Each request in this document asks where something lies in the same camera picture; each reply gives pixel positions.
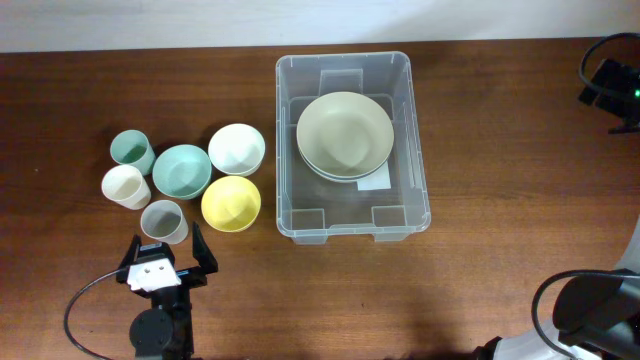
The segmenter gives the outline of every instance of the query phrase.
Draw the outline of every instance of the teal bowl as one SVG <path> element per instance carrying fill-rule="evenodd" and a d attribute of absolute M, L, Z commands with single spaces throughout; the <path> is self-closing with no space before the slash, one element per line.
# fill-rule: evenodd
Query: teal bowl
<path fill-rule="evenodd" d="M 178 145 L 163 152 L 153 167 L 153 183 L 161 193 L 189 200 L 201 195 L 211 182 L 211 160 L 193 145 Z"/>

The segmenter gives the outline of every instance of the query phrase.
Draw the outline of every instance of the wooden table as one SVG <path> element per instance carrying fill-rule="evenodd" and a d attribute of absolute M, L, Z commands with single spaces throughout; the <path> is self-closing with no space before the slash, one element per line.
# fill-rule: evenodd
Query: wooden table
<path fill-rule="evenodd" d="M 235 122 L 267 141 L 250 177 L 263 197 L 256 223 L 223 234 L 198 201 L 180 202 L 220 262 L 192 292 L 197 356 L 433 359 L 531 329 L 538 285 L 562 270 L 612 268 L 640 214 L 640 137 L 607 135 L 618 120 L 576 100 L 592 41 L 0 55 L 2 357 L 86 358 L 64 336 L 64 308 L 140 233 L 141 211 L 100 191 L 113 137 L 140 129 L 159 154 L 206 148 Z M 399 243 L 296 246 L 275 223 L 275 62 L 383 50 L 411 58 L 431 226 Z M 630 64 L 640 56 L 632 42 L 608 51 Z M 173 250 L 178 268 L 195 264 L 191 241 Z M 94 351 L 131 358 L 129 325 L 148 306 L 109 281 L 80 299 L 72 331 Z"/>

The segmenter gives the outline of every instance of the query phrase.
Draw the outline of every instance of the beige bowl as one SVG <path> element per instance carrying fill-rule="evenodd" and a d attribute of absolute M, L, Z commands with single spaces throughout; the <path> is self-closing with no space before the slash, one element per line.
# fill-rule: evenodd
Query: beige bowl
<path fill-rule="evenodd" d="M 300 116 L 302 156 L 321 173 L 348 180 L 370 174 L 389 157 L 393 126 L 375 101 L 351 92 L 314 100 Z"/>

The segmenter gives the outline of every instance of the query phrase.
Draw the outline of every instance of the white bowl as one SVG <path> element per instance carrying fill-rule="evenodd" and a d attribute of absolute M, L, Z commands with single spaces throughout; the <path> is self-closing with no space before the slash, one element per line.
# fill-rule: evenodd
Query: white bowl
<path fill-rule="evenodd" d="M 209 142 L 209 158 L 216 169 L 228 175 L 249 176 L 262 163 L 265 143 L 260 132 L 245 124 L 218 130 Z"/>

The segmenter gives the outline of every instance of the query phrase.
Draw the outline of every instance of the white wall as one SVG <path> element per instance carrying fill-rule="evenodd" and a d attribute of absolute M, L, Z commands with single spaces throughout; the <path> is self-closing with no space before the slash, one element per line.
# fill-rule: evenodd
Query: white wall
<path fill-rule="evenodd" d="M 639 0 L 3 0 L 0 52 L 604 35 Z"/>

